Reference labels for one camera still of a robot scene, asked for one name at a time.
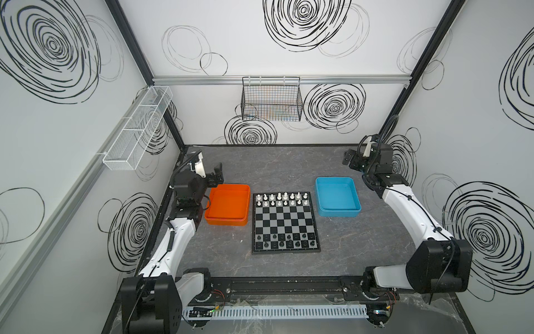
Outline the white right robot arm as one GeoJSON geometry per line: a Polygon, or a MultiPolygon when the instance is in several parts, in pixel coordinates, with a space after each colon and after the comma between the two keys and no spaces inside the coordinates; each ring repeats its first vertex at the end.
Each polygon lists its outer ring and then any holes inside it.
{"type": "Polygon", "coordinates": [[[393,209],[416,247],[405,264],[367,267],[362,291],[370,299],[386,289],[420,294],[466,291],[473,248],[431,216],[407,180],[393,171],[392,163],[392,147],[377,134],[365,136],[356,149],[347,150],[343,156],[343,164],[361,172],[364,184],[393,209]]]}

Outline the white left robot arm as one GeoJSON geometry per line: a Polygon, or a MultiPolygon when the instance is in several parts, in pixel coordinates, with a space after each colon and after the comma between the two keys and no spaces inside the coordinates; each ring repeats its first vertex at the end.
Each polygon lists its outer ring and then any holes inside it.
{"type": "Polygon", "coordinates": [[[175,205],[166,220],[167,231],[139,275],[120,287],[123,333],[176,333],[183,309],[207,292],[208,271],[199,269],[175,278],[190,240],[207,206],[206,191],[224,182],[222,166],[207,173],[201,151],[189,154],[172,173],[170,190],[175,205]]]}

